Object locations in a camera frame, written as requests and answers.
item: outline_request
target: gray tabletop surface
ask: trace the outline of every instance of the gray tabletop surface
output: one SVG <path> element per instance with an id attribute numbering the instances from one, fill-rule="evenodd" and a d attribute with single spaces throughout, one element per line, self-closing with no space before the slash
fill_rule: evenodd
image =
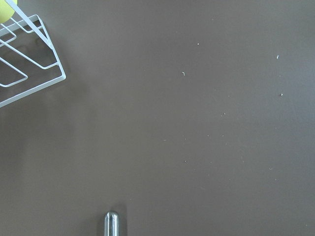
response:
<path id="1" fill-rule="evenodd" d="M 315 1 L 19 6 L 67 78 L 0 109 L 0 235 L 315 235 Z"/>

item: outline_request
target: silver metal cylinder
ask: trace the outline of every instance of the silver metal cylinder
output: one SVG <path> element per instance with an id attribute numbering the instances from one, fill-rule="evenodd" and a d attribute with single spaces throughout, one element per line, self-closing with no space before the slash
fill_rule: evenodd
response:
<path id="1" fill-rule="evenodd" d="M 119 217 L 114 211 L 109 211 L 104 220 L 104 236 L 119 236 Z"/>

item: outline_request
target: white wire rack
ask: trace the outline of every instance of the white wire rack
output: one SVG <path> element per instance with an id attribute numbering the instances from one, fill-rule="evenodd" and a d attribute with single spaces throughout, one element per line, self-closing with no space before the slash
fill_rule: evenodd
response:
<path id="1" fill-rule="evenodd" d="M 24 14 L 24 12 L 12 0 L 5 0 L 5 1 L 15 10 L 15 12 L 18 15 L 20 15 L 22 20 L 16 21 L 13 18 L 11 18 L 11 21 L 13 22 L 13 24 L 8 25 L 8 26 L 6 26 L 5 24 L 0 24 L 2 26 L 2 28 L 0 29 L 0 51 L 1 51 L 1 47 L 7 47 L 8 49 L 14 51 L 19 56 L 23 57 L 25 60 L 31 62 L 32 64 L 34 64 L 35 66 L 39 67 L 42 70 L 47 70 L 49 68 L 57 66 L 60 69 L 61 75 L 56 77 L 56 78 L 53 78 L 49 81 L 45 81 L 42 84 L 36 85 L 33 88 L 29 88 L 26 91 L 20 92 L 19 94 L 13 95 L 12 97 L 6 98 L 4 101 L 0 101 L 0 107 L 3 107 L 3 106 L 5 106 L 11 102 L 14 102 L 18 99 L 21 99 L 25 96 L 28 96 L 34 92 L 37 92 L 41 89 L 44 89 L 48 86 L 51 86 L 51 85 L 65 79 L 65 73 L 64 73 L 63 67 L 61 65 L 61 62 L 58 58 L 58 55 L 57 55 L 56 50 L 53 46 L 53 43 L 52 43 L 52 41 L 48 35 L 48 32 L 44 26 L 44 23 L 40 19 L 40 17 L 38 15 L 32 15 L 32 16 L 28 17 Z M 35 26 L 34 22 L 36 22 L 36 21 L 39 21 L 40 26 Z M 26 30 L 25 26 L 29 26 L 31 28 L 31 30 Z M 17 50 L 13 46 L 11 46 L 10 43 L 12 41 L 14 41 L 15 39 L 17 39 L 17 34 L 15 34 L 16 30 L 22 30 L 23 33 L 27 33 L 27 34 L 36 33 L 43 40 L 43 42 L 49 47 L 49 49 L 52 50 L 52 52 L 55 56 L 56 62 L 54 62 L 50 65 L 47 65 L 47 66 L 42 66 L 40 63 L 32 60 L 31 58 L 29 58 L 28 56 L 23 54 L 21 51 Z M 12 37 L 10 37 L 9 39 L 6 39 L 4 41 L 1 39 L 1 37 L 3 37 L 4 35 L 6 35 L 7 37 L 11 35 Z M 5 65 L 9 66 L 14 71 L 19 73 L 22 77 L 21 79 L 14 81 L 12 83 L 8 83 L 8 84 L 4 84 L 4 83 L 0 82 L 1 87 L 4 87 L 6 89 L 10 89 L 10 87 L 12 88 L 12 87 L 16 86 L 17 84 L 28 79 L 28 75 L 22 71 L 23 69 L 16 68 L 14 65 L 9 63 L 7 60 L 3 59 L 1 56 L 0 56 L 0 61 L 2 61 Z"/>

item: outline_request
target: yellow object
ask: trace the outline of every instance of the yellow object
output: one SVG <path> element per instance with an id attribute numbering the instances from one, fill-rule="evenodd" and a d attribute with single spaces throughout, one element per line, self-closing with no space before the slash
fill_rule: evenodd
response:
<path id="1" fill-rule="evenodd" d="M 0 0 L 0 24 L 9 20 L 14 14 L 14 10 L 6 3 L 5 0 Z"/>

